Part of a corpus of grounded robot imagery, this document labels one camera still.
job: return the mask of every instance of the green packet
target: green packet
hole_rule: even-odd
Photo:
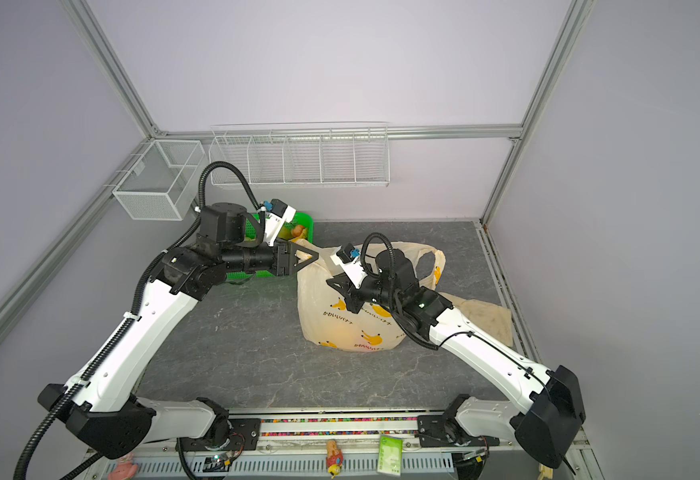
[[[379,438],[379,463],[377,473],[384,475],[401,476],[403,464],[403,440],[389,435]]]

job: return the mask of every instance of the robotic arm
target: robotic arm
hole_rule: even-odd
[[[205,180],[220,167],[236,174],[266,220],[257,222],[236,204],[205,205]],[[280,200],[257,204],[243,175],[230,164],[215,162],[203,170],[199,204],[190,230],[146,270],[131,311],[124,313],[118,329],[65,384],[49,384],[38,396],[49,414],[20,455],[14,480],[25,478],[38,442],[55,419],[107,458],[124,456],[141,443],[169,438],[193,438],[201,448],[229,447],[237,434],[224,408],[208,398],[191,402],[137,398],[131,393],[134,385],[174,326],[213,286],[225,283],[228,274],[266,270],[276,276],[293,275],[314,262],[317,253],[277,238],[295,209]],[[255,227],[255,240],[245,238],[246,220]],[[181,246],[196,229],[195,243]],[[378,273],[364,260],[374,236],[383,240],[388,253],[377,256]],[[299,260],[298,251],[309,258]],[[344,273],[327,283],[345,297],[349,311],[360,311],[365,302],[382,306],[414,342],[451,351],[496,385],[518,410],[510,418],[506,412],[487,411],[475,398],[460,396],[447,409],[444,442],[460,445],[465,438],[480,435],[514,437],[542,464],[560,465],[585,420],[573,373],[562,366],[553,372],[532,362],[473,325],[440,294],[419,286],[411,262],[380,234],[370,235],[363,251],[346,245],[332,260]],[[180,459],[184,460],[181,449]]]

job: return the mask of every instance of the green plastic basket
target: green plastic basket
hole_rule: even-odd
[[[254,214],[254,218],[259,220],[259,214]],[[294,220],[287,222],[286,226],[288,228],[294,228],[297,225],[302,225],[307,229],[307,241],[312,243],[312,217],[303,214],[302,212],[297,212],[294,214]],[[255,238],[256,237],[256,232],[254,231],[254,227],[249,223],[249,221],[246,221],[246,238]],[[275,276],[271,274],[270,272],[261,270],[256,273],[257,276]],[[235,272],[232,274],[227,274],[227,278],[233,279],[233,280],[239,280],[239,279],[244,279],[247,278],[249,274],[246,274],[244,272]]]

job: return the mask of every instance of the wire rack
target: wire rack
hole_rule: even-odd
[[[288,186],[388,185],[387,126],[270,129],[255,133],[212,128],[209,161],[235,165],[249,184]],[[211,183],[239,187],[228,170],[211,173]]]
[[[153,140],[113,195],[134,220],[182,220],[208,161],[198,140]]]

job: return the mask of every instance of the pink plush toy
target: pink plush toy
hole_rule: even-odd
[[[136,470],[140,467],[134,465],[131,459],[134,458],[134,454],[130,453],[125,457],[121,457],[118,460],[118,466],[115,467],[113,473],[107,475],[107,480],[129,480],[134,475],[136,475]]]

